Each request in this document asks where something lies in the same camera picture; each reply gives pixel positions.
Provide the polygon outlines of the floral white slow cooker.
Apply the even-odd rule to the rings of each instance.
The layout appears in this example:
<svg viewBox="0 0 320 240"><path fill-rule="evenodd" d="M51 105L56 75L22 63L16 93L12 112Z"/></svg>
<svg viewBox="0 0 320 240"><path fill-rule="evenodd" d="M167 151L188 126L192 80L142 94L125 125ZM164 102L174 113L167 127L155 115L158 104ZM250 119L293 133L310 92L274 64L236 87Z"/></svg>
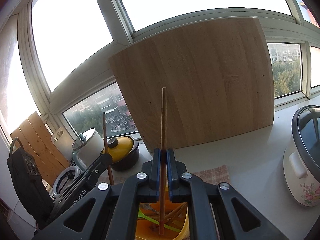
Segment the floral white slow cooker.
<svg viewBox="0 0 320 240"><path fill-rule="evenodd" d="M319 106L298 109L283 155L284 178L291 195L304 206L319 204Z"/></svg>

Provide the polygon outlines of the black pot yellow lid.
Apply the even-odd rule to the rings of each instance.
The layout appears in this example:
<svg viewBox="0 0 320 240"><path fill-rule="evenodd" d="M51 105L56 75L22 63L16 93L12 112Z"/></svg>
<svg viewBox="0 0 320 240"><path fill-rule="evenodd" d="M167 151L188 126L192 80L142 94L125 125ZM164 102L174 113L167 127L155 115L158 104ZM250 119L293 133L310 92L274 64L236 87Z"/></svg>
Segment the black pot yellow lid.
<svg viewBox="0 0 320 240"><path fill-rule="evenodd" d="M134 167L139 159L139 142L131 136L111 138L107 141L112 156L111 168L123 172Z"/></svg>

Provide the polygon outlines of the green plastic spoon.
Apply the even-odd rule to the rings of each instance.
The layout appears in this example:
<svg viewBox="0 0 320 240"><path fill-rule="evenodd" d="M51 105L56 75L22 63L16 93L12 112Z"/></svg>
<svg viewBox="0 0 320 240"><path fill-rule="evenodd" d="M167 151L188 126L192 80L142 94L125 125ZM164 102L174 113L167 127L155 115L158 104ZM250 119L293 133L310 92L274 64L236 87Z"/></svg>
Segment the green plastic spoon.
<svg viewBox="0 0 320 240"><path fill-rule="evenodd" d="M157 220L155 220L155 219L153 219L153 218L150 218L150 217L146 216L146 215L141 211L141 209L139 209L139 211L138 211L138 218L142 218L142 219L145 219L145 220L147 220L147 221L152 222L153 224L159 225L159 221L157 221ZM169 230L174 231L174 232L180 232L180 231L181 231L181 229L177 229L177 228L175 228L175 227L172 227L172 226L169 226L169 225L166 225L166 224L164 225L164 227L165 227L166 229L169 229Z"/></svg>

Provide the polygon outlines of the white teal electric cooker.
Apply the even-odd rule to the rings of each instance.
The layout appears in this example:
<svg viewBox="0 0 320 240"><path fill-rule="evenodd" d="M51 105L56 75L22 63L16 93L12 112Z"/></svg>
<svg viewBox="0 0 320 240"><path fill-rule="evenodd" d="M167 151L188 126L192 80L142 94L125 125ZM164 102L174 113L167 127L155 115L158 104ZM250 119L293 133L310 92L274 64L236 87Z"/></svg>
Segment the white teal electric cooker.
<svg viewBox="0 0 320 240"><path fill-rule="evenodd" d="M100 156L103 148L104 141L95 128L80 133L72 144L76 166L84 171Z"/></svg>

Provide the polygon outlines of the brown wooden chopstick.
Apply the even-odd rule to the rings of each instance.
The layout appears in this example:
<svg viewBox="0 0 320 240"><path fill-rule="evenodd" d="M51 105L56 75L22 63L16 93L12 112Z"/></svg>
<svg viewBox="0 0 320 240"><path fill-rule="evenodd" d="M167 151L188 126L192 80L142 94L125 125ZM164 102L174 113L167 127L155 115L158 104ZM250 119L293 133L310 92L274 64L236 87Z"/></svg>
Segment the brown wooden chopstick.
<svg viewBox="0 0 320 240"><path fill-rule="evenodd" d="M179 206L179 208L177 209L177 211L173 214L173 216L169 217L167 222L165 222L165 224L167 225L171 225L178 217L179 215L183 212L183 210L187 208L187 203L183 203Z"/></svg>

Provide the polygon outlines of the short brown chopstick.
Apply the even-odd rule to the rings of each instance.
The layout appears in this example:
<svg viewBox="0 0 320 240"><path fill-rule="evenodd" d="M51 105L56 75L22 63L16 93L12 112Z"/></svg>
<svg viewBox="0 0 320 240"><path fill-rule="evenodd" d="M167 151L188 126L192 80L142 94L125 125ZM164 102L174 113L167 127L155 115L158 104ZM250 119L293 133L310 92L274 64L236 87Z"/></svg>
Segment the short brown chopstick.
<svg viewBox="0 0 320 240"><path fill-rule="evenodd" d="M159 188L159 235L164 234L165 217L165 180L166 180L166 156L167 156L167 88L162 88L162 109L161 109L161 177Z"/></svg>

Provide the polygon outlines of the yellow plastic utensil holder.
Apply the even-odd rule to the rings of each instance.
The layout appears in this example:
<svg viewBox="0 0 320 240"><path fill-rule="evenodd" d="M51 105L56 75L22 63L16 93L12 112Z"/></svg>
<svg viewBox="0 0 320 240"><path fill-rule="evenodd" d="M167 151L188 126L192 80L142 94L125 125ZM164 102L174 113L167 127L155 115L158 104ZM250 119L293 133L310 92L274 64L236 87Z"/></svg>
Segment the yellow plastic utensil holder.
<svg viewBox="0 0 320 240"><path fill-rule="evenodd" d="M163 222L158 203L140 204L135 239L189 239L187 204L167 202Z"/></svg>

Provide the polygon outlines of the pink plaid table cloth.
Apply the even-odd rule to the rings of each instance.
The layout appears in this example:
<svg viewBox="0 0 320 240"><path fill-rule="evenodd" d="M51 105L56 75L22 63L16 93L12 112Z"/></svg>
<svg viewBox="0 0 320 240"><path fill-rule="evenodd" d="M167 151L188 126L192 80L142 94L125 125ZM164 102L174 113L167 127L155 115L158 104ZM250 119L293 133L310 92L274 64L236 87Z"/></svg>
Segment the pink plaid table cloth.
<svg viewBox="0 0 320 240"><path fill-rule="evenodd" d="M218 185L219 183L231 183L230 176L229 176L229 170L226 165L219 166L214 169L210 170L204 170L199 172L194 172L194 175L201 178L205 183L210 183L213 185ZM114 183L115 185L123 183L129 176L122 176L119 178L116 178L114 176ZM99 183L106 182L109 183L109 178L107 176L100 176L98 179Z"/></svg>

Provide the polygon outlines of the slatted wooden board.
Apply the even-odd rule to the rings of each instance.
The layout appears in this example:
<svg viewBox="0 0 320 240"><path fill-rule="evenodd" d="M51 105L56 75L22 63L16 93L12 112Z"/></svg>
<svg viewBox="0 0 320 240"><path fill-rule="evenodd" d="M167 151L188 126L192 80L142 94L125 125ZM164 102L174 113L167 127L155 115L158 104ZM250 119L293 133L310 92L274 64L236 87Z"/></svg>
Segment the slatted wooden board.
<svg viewBox="0 0 320 240"><path fill-rule="evenodd" d="M51 135L37 112L27 117L10 137L20 139L24 149L33 156L45 182L53 186L69 161L51 141Z"/></svg>

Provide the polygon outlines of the white cutting board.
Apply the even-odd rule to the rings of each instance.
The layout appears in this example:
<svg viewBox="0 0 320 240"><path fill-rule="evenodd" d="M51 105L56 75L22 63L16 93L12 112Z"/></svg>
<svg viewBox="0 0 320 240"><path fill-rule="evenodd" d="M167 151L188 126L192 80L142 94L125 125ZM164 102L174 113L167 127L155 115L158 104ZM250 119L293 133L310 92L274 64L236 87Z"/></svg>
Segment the white cutting board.
<svg viewBox="0 0 320 240"><path fill-rule="evenodd" d="M60 127L51 136L51 141L68 161L72 161L72 144L74 140L64 127Z"/></svg>

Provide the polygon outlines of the large wooden board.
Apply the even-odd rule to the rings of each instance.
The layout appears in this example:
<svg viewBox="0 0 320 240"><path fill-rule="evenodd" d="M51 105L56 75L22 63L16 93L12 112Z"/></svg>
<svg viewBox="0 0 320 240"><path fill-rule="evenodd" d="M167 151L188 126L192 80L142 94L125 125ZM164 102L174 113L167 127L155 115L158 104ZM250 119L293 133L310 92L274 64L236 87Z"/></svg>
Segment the large wooden board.
<svg viewBox="0 0 320 240"><path fill-rule="evenodd" d="M271 60L256 18L184 25L136 42L108 61L150 151L160 146L162 88L169 148L273 124Z"/></svg>

